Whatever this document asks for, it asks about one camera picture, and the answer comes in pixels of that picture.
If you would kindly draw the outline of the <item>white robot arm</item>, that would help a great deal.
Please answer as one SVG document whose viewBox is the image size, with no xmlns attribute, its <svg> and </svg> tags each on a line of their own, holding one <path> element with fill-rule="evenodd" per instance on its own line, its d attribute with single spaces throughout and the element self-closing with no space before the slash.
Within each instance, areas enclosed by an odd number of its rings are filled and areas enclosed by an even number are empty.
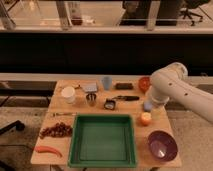
<svg viewBox="0 0 213 171">
<path fill-rule="evenodd" d="M 165 106 L 172 98 L 213 123 L 213 94 L 189 85 L 185 82 L 187 77 L 187 68 L 179 62 L 156 70 L 150 76 L 151 86 L 146 93 L 146 100 L 158 108 Z"/>
</svg>

